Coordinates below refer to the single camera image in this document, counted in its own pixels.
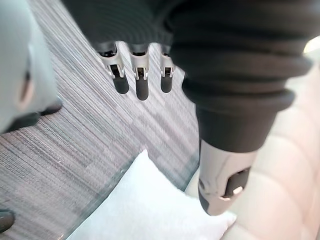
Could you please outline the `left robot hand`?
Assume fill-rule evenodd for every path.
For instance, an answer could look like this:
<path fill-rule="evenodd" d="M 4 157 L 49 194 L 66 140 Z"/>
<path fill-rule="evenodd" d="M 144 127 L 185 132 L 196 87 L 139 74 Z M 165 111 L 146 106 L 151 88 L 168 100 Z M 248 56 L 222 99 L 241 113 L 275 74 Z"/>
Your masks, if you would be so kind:
<path fill-rule="evenodd" d="M 127 44 L 136 96 L 149 96 L 148 48 L 160 45 L 160 87 L 176 68 L 195 105 L 202 208 L 225 212 L 248 181 L 278 112 L 294 101 L 287 80 L 306 75 L 307 43 L 320 33 L 317 0 L 65 0 L 116 91 L 129 90 L 116 42 Z"/>

